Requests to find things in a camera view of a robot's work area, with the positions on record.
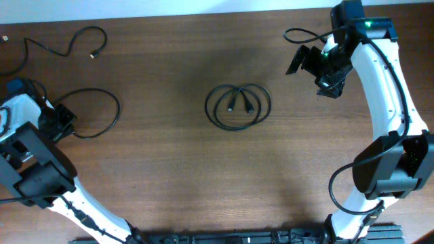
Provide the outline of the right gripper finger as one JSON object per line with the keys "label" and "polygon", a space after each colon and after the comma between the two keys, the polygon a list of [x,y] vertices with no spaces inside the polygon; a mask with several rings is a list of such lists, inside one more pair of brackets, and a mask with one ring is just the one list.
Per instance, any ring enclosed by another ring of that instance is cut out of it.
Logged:
{"label": "right gripper finger", "polygon": [[344,81],[330,85],[329,83],[322,82],[319,84],[319,89],[317,90],[317,95],[325,96],[329,98],[339,98],[342,95],[344,87]]}
{"label": "right gripper finger", "polygon": [[291,75],[296,73],[304,59],[308,56],[309,52],[310,49],[307,46],[301,45],[294,54],[294,57],[285,74]]}

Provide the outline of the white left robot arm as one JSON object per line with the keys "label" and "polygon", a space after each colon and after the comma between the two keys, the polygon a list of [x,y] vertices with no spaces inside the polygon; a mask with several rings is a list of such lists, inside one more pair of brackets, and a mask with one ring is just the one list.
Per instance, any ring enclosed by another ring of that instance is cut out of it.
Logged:
{"label": "white left robot arm", "polygon": [[56,212],[97,243],[147,243],[136,227],[84,189],[75,166],[56,146],[75,132],[76,116],[38,87],[31,79],[12,79],[1,101],[1,185],[12,194],[9,201]]}

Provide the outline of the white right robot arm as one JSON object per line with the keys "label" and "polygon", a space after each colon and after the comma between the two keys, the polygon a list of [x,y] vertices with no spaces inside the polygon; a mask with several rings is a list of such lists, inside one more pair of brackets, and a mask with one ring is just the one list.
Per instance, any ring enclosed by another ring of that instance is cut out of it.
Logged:
{"label": "white right robot arm", "polygon": [[294,229],[302,243],[363,243],[379,215],[421,189],[433,172],[433,134],[418,114],[403,77],[389,18],[336,20],[333,29],[298,42],[288,72],[315,77],[318,94],[337,98],[355,70],[370,109],[373,139],[353,162],[354,188],[323,227]]}

